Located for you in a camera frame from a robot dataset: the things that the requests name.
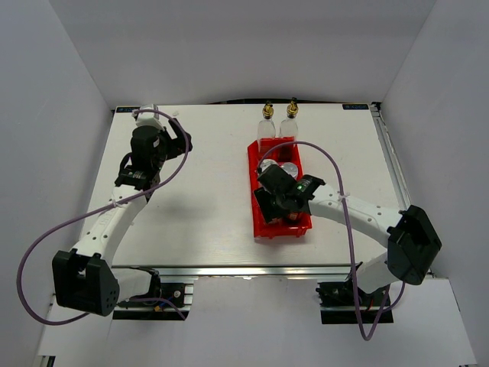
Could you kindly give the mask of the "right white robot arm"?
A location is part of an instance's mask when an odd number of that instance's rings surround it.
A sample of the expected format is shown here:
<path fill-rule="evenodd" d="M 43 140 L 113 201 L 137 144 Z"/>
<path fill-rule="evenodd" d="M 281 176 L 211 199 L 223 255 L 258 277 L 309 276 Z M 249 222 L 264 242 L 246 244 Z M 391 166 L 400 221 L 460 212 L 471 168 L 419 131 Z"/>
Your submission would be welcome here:
<path fill-rule="evenodd" d="M 266 222 L 305 213 L 343 224 L 349 232 L 360 232 L 385 247 L 384 254 L 351 273 L 345 295 L 353 304 L 364 304 L 373 292 L 396 281 L 422 284 L 442 247 L 426 211 L 418 206 L 376 206 L 340 194 L 318 177 L 306 174 L 295 180 L 278 165 L 261 170 L 257 180 L 261 186 L 254 196 Z"/>

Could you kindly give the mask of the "clear glass cruet bottle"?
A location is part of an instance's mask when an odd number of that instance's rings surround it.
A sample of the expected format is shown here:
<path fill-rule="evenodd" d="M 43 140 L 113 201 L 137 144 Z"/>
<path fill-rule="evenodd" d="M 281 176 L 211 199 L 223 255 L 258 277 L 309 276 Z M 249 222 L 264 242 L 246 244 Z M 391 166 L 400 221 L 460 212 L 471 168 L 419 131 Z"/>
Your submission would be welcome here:
<path fill-rule="evenodd" d="M 274 107 L 270 101 L 265 102 L 262 109 L 262 119 L 257 127 L 258 157 L 262 158 L 271 148 L 276 137 L 273 121 Z"/>

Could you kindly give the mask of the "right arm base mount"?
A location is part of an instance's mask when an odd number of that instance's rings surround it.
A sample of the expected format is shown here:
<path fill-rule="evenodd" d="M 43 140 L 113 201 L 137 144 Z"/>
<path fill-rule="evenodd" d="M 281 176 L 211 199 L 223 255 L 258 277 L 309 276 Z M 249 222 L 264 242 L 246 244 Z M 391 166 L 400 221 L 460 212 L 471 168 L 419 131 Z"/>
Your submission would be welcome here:
<path fill-rule="evenodd" d="M 321 282 L 316 287 L 319 296 L 320 315 L 323 325 L 353 325 L 355 313 L 352 282 Z M 359 310 L 363 324 L 372 324 L 380 309 L 385 290 L 380 288 L 372 294 L 358 291 Z"/>

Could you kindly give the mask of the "red lid dark jar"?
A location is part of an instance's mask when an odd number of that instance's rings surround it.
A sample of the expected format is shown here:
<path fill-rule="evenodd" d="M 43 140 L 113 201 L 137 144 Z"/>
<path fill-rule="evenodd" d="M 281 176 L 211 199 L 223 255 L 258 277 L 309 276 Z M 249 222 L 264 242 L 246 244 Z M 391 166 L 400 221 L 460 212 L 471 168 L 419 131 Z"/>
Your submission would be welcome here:
<path fill-rule="evenodd" d="M 303 216 L 302 213 L 289 213 L 289 214 L 287 214 L 284 217 L 283 220 L 285 222 L 288 222 L 288 223 L 291 223 L 291 224 L 295 224 L 295 223 L 299 223 L 300 222 L 300 220 L 302 219 L 302 216 Z"/>

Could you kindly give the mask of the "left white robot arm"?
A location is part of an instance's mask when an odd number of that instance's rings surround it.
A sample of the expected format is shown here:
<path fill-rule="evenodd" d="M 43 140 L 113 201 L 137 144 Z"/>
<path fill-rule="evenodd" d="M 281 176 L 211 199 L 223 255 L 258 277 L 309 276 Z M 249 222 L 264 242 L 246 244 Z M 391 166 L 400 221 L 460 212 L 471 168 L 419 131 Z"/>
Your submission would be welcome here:
<path fill-rule="evenodd" d="M 149 268 L 113 268 L 115 253 L 134 219 L 146 207 L 160 183 L 164 163 L 186 156 L 191 137 L 180 123 L 169 120 L 171 137 L 158 119 L 138 119 L 131 150 L 121 160 L 108 208 L 69 250 L 53 257 L 53 281 L 61 307 L 108 316 L 121 302 L 159 301 L 157 271 Z"/>

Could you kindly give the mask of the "steel lid white powder jar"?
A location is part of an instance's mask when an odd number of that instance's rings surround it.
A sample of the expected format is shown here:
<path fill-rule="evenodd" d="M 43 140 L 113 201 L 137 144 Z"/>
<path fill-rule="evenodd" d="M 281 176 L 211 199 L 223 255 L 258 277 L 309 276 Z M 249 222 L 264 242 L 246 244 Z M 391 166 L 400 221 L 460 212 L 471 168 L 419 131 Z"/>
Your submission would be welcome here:
<path fill-rule="evenodd" d="M 263 159 L 263 161 L 260 163 L 259 168 L 257 169 L 258 173 L 264 172 L 267 168 L 270 166 L 277 165 L 277 162 L 273 159 Z"/>

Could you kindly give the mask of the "dark sauce cruet bottle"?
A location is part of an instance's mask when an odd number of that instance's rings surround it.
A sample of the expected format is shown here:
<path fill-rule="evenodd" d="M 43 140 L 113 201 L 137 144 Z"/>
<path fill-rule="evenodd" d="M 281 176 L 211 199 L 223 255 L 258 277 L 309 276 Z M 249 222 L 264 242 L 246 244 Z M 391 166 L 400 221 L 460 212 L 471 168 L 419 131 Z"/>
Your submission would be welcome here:
<path fill-rule="evenodd" d="M 298 135 L 298 125 L 296 116 L 299 111 L 297 99 L 293 97 L 287 106 L 287 117 L 280 123 L 279 137 L 285 142 L 295 141 Z M 278 157 L 280 161 L 289 161 L 293 154 L 293 146 L 286 145 L 279 149 Z"/>

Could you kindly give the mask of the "blue label white shaker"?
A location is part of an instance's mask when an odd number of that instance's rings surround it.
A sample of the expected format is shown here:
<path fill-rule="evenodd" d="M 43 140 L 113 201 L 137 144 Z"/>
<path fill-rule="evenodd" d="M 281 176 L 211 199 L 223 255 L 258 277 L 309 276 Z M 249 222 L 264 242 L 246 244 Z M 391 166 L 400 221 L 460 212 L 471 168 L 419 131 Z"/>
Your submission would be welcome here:
<path fill-rule="evenodd" d="M 292 162 L 285 162 L 280 166 L 287 174 L 289 174 L 293 179 L 298 178 L 299 168 Z"/>

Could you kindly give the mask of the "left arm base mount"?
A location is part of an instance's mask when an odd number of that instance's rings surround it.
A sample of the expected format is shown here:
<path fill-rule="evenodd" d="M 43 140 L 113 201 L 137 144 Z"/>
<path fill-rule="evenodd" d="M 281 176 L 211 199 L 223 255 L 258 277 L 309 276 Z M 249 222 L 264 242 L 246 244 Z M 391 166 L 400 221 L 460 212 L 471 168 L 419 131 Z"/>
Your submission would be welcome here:
<path fill-rule="evenodd" d="M 191 283 L 168 281 L 152 268 L 117 268 L 115 275 L 126 298 L 115 306 L 114 320 L 184 321 L 189 316 Z"/>

